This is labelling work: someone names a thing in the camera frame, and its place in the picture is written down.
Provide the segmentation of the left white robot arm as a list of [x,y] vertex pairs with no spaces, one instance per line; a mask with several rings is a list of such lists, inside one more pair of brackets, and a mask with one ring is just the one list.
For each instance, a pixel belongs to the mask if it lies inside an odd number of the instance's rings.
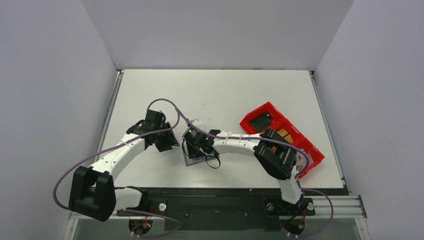
[[136,215],[145,214],[149,210],[147,191],[134,186],[117,187],[114,180],[136,156],[152,145],[164,152],[180,144],[165,114],[148,110],[145,119],[131,126],[110,152],[74,171],[68,208],[101,222],[124,209],[131,209]]

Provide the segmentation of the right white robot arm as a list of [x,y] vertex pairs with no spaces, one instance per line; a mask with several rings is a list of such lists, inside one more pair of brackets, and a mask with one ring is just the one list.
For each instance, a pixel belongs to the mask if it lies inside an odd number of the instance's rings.
[[245,135],[213,129],[205,134],[189,127],[182,139],[190,159],[218,159],[221,154],[255,157],[266,173],[277,179],[283,209],[294,214],[302,207],[303,193],[296,178],[297,152],[274,130]]

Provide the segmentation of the grey card holder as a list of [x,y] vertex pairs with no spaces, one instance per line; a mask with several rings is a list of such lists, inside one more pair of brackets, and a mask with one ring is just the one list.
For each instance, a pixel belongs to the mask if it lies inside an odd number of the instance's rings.
[[185,144],[182,147],[183,158],[187,167],[204,163],[206,161],[206,155],[195,147]]

